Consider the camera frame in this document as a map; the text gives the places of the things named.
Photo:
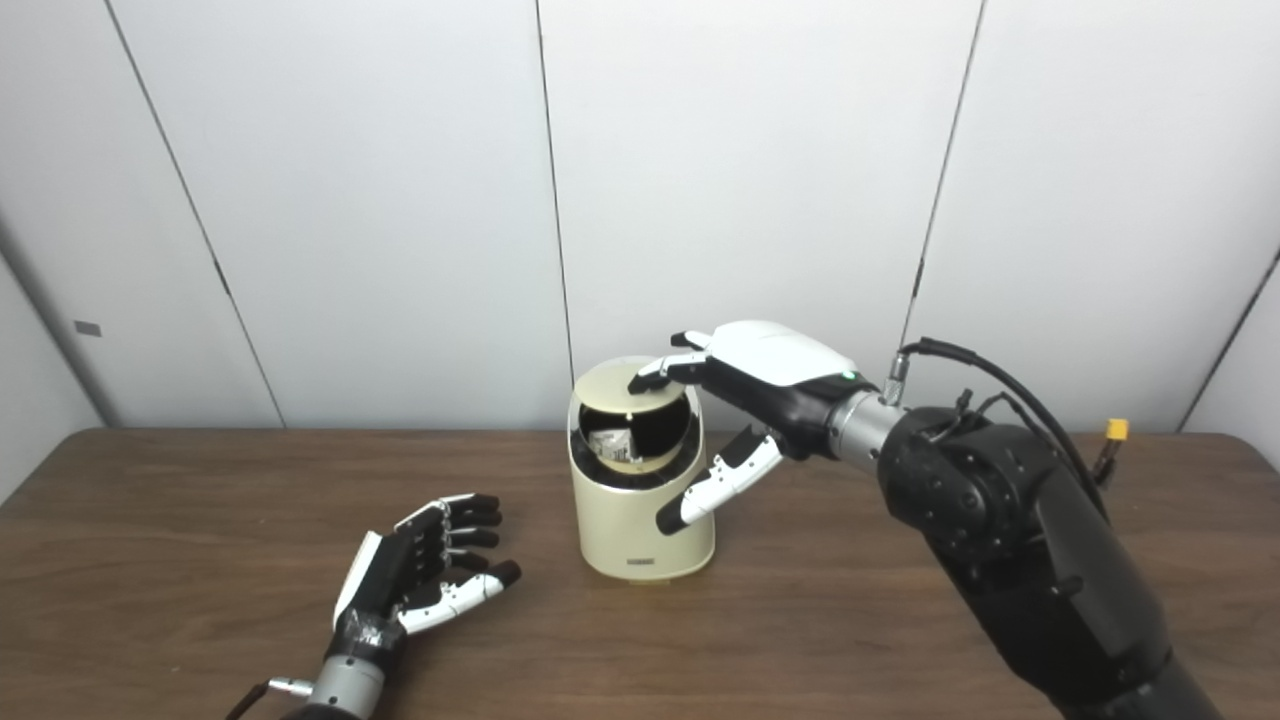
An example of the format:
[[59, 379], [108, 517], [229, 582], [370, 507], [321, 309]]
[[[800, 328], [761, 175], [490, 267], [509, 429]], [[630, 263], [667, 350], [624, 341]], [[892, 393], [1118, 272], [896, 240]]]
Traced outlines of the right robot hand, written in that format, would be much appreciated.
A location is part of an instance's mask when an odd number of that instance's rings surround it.
[[712, 515], [773, 471], [785, 459], [826, 457], [874, 471], [881, 447], [901, 411], [850, 357], [773, 322], [731, 322], [712, 333], [685, 331], [678, 354], [643, 366], [627, 384], [632, 396], [671, 383], [746, 413], [744, 428], [690, 486], [655, 514], [673, 536]]

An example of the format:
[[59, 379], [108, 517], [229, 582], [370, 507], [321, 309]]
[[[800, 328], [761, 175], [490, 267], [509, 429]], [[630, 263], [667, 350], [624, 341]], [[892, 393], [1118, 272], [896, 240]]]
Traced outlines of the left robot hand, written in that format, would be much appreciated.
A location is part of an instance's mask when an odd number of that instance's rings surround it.
[[367, 532], [334, 605], [332, 647], [384, 659], [511, 588], [520, 565], [480, 553], [500, 543], [502, 520], [498, 497], [463, 493], [428, 501], [385, 533]]

